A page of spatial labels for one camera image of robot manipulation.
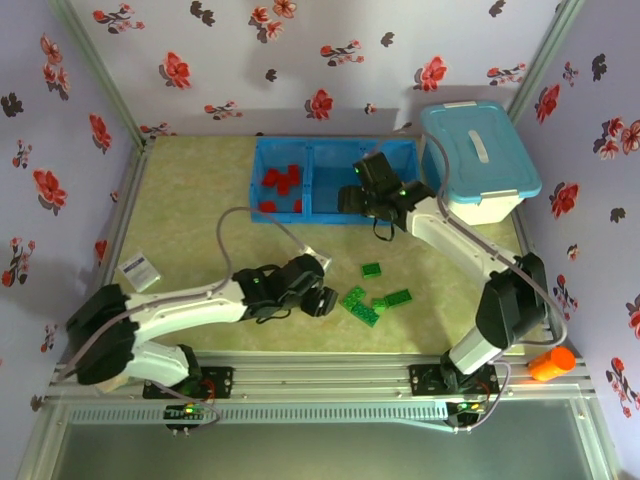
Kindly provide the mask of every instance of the plastic storage box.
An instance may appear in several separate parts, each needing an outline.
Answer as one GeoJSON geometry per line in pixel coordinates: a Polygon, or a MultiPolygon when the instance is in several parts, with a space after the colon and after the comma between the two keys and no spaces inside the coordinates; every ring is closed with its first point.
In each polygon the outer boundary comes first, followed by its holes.
{"type": "MultiPolygon", "coordinates": [[[[360,185],[353,164],[376,143],[377,140],[349,138],[259,138],[249,187],[249,205],[257,209],[263,202],[273,202],[276,213],[271,215],[285,223],[371,225],[371,218],[338,212],[338,191],[347,185],[360,185]],[[288,195],[278,195],[275,187],[262,185],[269,169],[274,168],[284,175],[289,165],[298,165],[302,182],[292,186],[288,195]],[[296,213],[294,205],[299,199],[302,200],[302,212],[296,213]]],[[[413,140],[392,139],[382,145],[380,151],[386,155],[400,180],[420,179],[413,140]]],[[[269,221],[255,213],[251,218],[254,222],[269,221]]]]}
{"type": "MultiPolygon", "coordinates": [[[[425,108],[420,118],[449,157],[447,205],[469,225],[500,222],[522,200],[540,193],[540,176],[500,104],[434,105],[425,108]]],[[[433,142],[423,137],[423,144],[427,183],[437,191],[444,178],[444,160],[433,142]]]]}

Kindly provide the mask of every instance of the blue divided tray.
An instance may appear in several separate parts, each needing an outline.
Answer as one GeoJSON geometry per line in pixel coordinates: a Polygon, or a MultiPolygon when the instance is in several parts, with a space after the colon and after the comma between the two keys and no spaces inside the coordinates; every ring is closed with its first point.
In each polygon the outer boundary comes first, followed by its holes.
{"type": "MultiPolygon", "coordinates": [[[[353,164],[377,143],[362,139],[259,138],[249,188],[249,205],[258,208],[262,202],[273,201],[285,223],[317,223],[323,225],[371,225],[373,219],[338,212],[338,191],[347,185],[360,185],[353,164]],[[262,186],[270,168],[287,172],[288,165],[298,165],[302,184],[291,187],[289,195],[278,195],[276,187],[262,186]],[[293,205],[302,199],[302,213],[294,213],[293,205]]],[[[420,165],[413,140],[392,139],[380,151],[389,160],[400,180],[420,180],[420,165]]],[[[252,213],[254,222],[268,222],[252,213]]]]}

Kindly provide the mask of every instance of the small white card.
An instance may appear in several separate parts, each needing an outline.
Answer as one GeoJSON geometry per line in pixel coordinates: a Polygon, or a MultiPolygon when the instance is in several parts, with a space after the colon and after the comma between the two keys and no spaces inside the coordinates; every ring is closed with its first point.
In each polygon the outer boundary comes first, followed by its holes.
{"type": "Polygon", "coordinates": [[[118,265],[136,292],[142,292],[160,280],[160,273],[142,253],[137,253],[126,262],[118,265]]]}

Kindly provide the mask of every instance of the white plastic container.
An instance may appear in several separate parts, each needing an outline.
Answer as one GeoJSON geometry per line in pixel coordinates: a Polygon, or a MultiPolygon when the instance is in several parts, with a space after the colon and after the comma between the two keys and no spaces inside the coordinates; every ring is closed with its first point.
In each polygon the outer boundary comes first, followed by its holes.
{"type": "MultiPolygon", "coordinates": [[[[451,173],[445,197],[451,212],[464,222],[500,222],[525,198],[540,193],[540,176],[500,104],[434,105],[420,117],[424,130],[447,151],[451,173]]],[[[444,159],[424,135],[422,142],[422,167],[428,185],[437,191],[444,159]]]]}

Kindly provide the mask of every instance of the lid handle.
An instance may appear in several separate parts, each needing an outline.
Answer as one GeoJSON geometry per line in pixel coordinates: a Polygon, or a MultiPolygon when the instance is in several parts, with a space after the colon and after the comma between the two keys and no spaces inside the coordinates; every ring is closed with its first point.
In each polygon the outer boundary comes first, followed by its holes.
{"type": "Polygon", "coordinates": [[[469,130],[469,137],[471,137],[471,141],[473,142],[473,146],[476,147],[476,154],[480,159],[481,163],[489,163],[489,154],[487,153],[487,149],[482,143],[482,139],[478,132],[475,130],[469,130]]]}

